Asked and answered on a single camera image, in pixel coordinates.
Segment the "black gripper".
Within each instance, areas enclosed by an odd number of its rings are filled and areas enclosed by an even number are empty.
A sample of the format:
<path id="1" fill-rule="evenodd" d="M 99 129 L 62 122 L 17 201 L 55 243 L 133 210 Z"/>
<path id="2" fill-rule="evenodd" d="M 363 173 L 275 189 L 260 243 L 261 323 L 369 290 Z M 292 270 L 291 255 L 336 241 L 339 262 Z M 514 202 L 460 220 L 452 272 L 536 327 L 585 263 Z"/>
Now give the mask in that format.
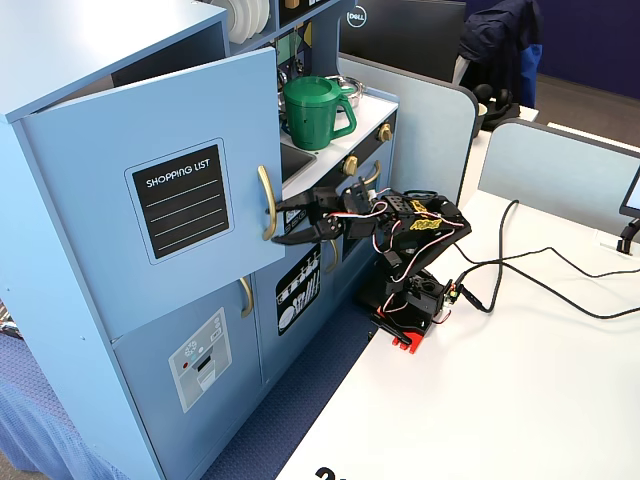
<path id="1" fill-rule="evenodd" d="M 384 213 L 384 201 L 369 199 L 369 194 L 343 192 L 340 197 L 331 187 L 312 187 L 276 204 L 277 212 L 308 210 L 330 212 L 317 222 L 300 231 L 273 236 L 280 245 L 320 243 L 340 236 L 365 238 L 374 233 L 378 218 Z"/>

